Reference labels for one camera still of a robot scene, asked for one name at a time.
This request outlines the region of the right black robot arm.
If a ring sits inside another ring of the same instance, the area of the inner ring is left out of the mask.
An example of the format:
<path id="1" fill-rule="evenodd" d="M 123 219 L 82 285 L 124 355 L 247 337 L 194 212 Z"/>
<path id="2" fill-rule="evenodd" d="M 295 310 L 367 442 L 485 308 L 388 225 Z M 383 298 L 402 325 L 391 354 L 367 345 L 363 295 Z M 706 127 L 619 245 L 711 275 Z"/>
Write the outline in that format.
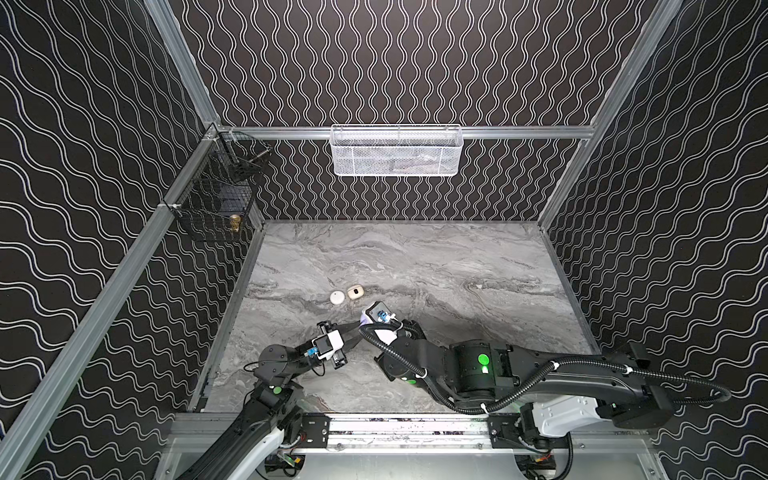
<path id="1" fill-rule="evenodd" d="M 665 425 L 683 405 L 712 405 L 731 391 L 712 381 L 653 369 L 638 342 L 603 355 L 530 350 L 491 340 L 448 347 L 430 342 L 414 323 L 368 323 L 364 340 L 380 350 L 377 361 L 390 380 L 424 389 L 455 413 L 480 416 L 518 404 L 521 435 L 563 437 L 592 421 L 619 429 Z"/>

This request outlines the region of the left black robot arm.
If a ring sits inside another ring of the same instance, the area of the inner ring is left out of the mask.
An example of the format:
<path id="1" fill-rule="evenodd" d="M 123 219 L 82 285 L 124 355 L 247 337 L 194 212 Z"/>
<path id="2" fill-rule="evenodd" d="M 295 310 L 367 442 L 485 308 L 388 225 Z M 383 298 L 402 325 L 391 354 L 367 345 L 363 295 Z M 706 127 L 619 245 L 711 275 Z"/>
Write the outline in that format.
<path id="1" fill-rule="evenodd" d="M 320 334 L 289 347 L 271 344 L 254 362 L 253 388 L 227 429 L 200 458 L 183 471 L 181 479 L 248 479 L 267 457 L 281 449 L 291 449 L 302 440 L 304 410 L 299 400 L 301 375 L 347 364 L 346 352 L 361 340 L 360 323 L 317 324 Z"/>

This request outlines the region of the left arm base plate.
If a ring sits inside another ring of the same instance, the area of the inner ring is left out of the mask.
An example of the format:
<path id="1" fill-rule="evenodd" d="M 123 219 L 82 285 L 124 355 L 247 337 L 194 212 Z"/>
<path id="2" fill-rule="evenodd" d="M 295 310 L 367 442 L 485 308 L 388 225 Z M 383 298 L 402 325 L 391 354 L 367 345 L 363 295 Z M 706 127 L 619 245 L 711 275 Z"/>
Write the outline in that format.
<path id="1" fill-rule="evenodd" d="M 331 418 L 321 413 L 306 413 L 302 416 L 299 442 L 296 449 L 324 449 L 328 445 Z"/>

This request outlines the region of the white round charging case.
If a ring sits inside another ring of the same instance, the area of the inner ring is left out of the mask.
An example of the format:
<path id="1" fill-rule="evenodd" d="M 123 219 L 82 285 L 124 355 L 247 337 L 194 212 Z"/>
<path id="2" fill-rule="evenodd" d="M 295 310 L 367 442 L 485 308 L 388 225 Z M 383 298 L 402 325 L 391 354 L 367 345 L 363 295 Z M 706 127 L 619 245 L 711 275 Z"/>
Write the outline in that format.
<path id="1" fill-rule="evenodd" d="M 333 305 L 341 305 L 345 302 L 346 293 L 341 290 L 335 290 L 329 295 L 329 301 Z"/>

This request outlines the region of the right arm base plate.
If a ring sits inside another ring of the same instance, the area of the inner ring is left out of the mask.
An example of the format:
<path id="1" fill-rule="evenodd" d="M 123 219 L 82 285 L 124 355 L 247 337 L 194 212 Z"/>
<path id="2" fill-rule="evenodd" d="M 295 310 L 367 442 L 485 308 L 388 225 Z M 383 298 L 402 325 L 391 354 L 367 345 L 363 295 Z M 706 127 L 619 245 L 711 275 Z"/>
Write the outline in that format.
<path id="1" fill-rule="evenodd" d="M 553 449 L 567 449 L 567 437 L 542 436 L 532 420 L 520 415 L 491 415 L 487 427 L 493 449 L 523 449 L 546 453 Z"/>

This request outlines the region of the beige earbud charging case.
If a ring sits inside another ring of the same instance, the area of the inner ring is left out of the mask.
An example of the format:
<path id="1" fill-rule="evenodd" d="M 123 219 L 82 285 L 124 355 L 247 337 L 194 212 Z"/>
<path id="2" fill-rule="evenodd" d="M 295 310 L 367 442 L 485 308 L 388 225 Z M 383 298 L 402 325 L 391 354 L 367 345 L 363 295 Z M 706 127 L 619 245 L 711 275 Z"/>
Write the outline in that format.
<path id="1" fill-rule="evenodd" d="M 365 289 L 362 285 L 353 285 L 347 289 L 346 293 L 350 300 L 357 300 L 365 295 Z"/>

